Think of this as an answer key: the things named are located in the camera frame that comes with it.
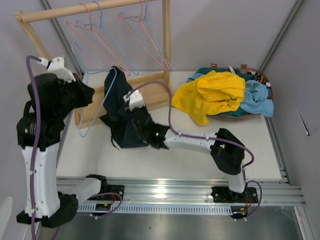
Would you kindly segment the black shorts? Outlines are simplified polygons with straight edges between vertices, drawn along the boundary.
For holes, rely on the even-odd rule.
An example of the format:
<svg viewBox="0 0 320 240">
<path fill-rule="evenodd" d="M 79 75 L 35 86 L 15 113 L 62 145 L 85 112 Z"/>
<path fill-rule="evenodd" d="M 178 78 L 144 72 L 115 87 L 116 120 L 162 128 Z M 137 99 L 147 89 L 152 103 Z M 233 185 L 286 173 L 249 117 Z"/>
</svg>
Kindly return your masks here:
<svg viewBox="0 0 320 240">
<path fill-rule="evenodd" d="M 113 66 L 104 80 L 102 106 L 106 114 L 102 115 L 100 120 L 110 128 L 112 145 L 121 149 L 148 146 L 137 134 L 132 122 L 132 113 L 126 110 L 124 96 L 132 89 L 124 72 Z"/>
</svg>

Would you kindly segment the yellow shorts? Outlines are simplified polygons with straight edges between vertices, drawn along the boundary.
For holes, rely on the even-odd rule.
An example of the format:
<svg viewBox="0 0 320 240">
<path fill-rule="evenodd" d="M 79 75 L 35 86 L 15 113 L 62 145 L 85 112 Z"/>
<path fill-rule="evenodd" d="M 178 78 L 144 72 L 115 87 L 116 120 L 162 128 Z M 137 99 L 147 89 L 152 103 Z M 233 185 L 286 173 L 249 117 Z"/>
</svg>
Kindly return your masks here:
<svg viewBox="0 0 320 240">
<path fill-rule="evenodd" d="M 208 116 L 234 112 L 245 98 L 245 79 L 228 71 L 214 70 L 181 85 L 172 97 L 172 106 L 188 114 L 199 126 Z"/>
</svg>

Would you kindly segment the dark green shorts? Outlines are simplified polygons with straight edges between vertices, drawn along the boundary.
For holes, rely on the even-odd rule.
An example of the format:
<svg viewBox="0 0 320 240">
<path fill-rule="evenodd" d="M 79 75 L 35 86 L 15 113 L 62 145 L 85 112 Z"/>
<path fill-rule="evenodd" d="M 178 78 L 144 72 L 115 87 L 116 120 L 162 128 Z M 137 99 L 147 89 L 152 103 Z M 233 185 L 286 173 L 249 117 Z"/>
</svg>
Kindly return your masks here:
<svg viewBox="0 0 320 240">
<path fill-rule="evenodd" d="M 192 77 L 189 77 L 187 80 L 187 83 L 192 82 L 196 80 L 197 78 L 201 77 L 202 75 L 206 75 L 212 70 L 216 71 L 217 73 L 222 73 L 222 72 L 231 72 L 229 68 L 211 68 L 211 67 L 201 67 L 199 68 Z M 233 68 L 234 72 L 236 75 L 239 77 L 243 78 L 245 81 L 249 81 L 253 79 L 252 75 L 249 75 L 247 68 Z M 232 116 L 236 118 L 240 118 L 242 116 L 248 116 L 250 113 L 246 112 L 245 110 L 241 109 L 240 107 L 236 111 L 229 111 L 229 112 L 223 112 L 220 113 L 220 115 L 223 116 Z"/>
</svg>

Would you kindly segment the light blue shorts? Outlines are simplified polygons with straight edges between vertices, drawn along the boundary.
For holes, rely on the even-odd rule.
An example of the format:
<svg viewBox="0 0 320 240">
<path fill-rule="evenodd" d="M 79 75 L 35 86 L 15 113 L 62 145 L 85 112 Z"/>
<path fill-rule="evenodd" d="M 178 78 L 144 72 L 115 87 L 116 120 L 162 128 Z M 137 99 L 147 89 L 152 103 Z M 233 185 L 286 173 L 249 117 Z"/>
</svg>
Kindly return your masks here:
<svg viewBox="0 0 320 240">
<path fill-rule="evenodd" d="M 270 88 L 256 80 L 246 81 L 244 99 L 239 107 L 249 114 L 260 114 L 267 118 L 272 117 L 274 104 L 271 99 Z"/>
</svg>

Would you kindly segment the camouflage patterned shorts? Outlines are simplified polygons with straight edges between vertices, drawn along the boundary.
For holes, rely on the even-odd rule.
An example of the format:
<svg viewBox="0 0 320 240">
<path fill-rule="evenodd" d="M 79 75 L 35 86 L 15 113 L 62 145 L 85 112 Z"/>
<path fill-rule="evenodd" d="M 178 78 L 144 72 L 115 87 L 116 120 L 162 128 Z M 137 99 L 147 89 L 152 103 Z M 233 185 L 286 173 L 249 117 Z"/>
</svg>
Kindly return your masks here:
<svg viewBox="0 0 320 240">
<path fill-rule="evenodd" d="M 271 83 L 269 80 L 262 74 L 256 71 L 245 71 L 246 75 L 245 80 L 245 89 L 251 93 L 268 93 L 271 94 Z"/>
</svg>

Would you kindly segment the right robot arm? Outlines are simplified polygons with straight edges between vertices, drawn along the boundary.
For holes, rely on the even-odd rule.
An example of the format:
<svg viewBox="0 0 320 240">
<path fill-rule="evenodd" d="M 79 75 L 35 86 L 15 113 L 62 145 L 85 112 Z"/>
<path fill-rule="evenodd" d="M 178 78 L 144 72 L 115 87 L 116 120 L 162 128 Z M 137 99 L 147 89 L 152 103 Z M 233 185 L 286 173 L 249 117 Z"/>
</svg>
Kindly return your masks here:
<svg viewBox="0 0 320 240">
<path fill-rule="evenodd" d="M 246 197 L 242 162 L 245 146 L 229 130 L 217 133 L 174 132 L 168 125 L 153 121 L 147 108 L 130 110 L 133 126 L 139 138 L 155 149 L 186 149 L 209 154 L 217 168 L 227 175 L 228 196 L 234 202 Z"/>
</svg>

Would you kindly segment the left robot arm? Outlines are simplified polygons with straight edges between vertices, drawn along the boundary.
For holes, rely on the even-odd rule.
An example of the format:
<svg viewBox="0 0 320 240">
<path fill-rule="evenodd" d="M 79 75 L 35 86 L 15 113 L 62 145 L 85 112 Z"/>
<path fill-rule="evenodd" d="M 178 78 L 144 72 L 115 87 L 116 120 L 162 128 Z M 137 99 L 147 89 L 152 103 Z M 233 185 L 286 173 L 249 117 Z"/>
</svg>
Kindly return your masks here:
<svg viewBox="0 0 320 240">
<path fill-rule="evenodd" d="M 30 100 L 16 126 L 27 176 L 25 209 L 16 216 L 21 224 L 40 222 L 45 228 L 57 228 L 70 222 L 78 206 L 93 196 L 108 196 L 107 178 L 89 174 L 65 192 L 57 189 L 57 157 L 65 118 L 74 109 L 92 103 L 95 90 L 80 80 L 65 81 L 54 73 L 32 77 L 27 86 Z"/>
</svg>

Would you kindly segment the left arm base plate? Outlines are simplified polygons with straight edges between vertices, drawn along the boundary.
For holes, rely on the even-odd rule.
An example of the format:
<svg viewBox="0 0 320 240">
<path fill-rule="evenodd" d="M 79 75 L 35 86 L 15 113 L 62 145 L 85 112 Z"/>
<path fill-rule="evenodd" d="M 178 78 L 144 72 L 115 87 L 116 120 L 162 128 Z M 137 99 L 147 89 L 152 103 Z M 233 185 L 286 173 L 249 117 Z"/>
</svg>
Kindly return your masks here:
<svg viewBox="0 0 320 240">
<path fill-rule="evenodd" d="M 106 189 L 104 189 L 101 193 L 117 193 L 121 195 L 121 197 L 124 196 L 125 193 L 125 186 L 124 185 L 119 185 L 119 184 L 111 184 L 108 185 Z M 113 195 L 102 195 L 98 196 L 99 200 L 104 200 L 104 201 L 118 201 L 120 198 L 118 196 L 113 196 Z"/>
</svg>

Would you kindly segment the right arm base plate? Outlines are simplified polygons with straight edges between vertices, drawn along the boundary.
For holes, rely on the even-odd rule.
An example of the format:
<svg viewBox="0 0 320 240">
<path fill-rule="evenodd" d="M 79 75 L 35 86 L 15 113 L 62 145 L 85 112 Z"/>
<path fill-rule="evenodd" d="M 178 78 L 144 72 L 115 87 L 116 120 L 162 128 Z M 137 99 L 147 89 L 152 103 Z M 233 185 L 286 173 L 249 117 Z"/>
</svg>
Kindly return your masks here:
<svg viewBox="0 0 320 240">
<path fill-rule="evenodd" d="M 244 192 L 231 191 L 227 186 L 214 186 L 211 188 L 211 196 L 215 203 L 258 203 L 258 193 L 255 187 L 247 187 Z"/>
</svg>

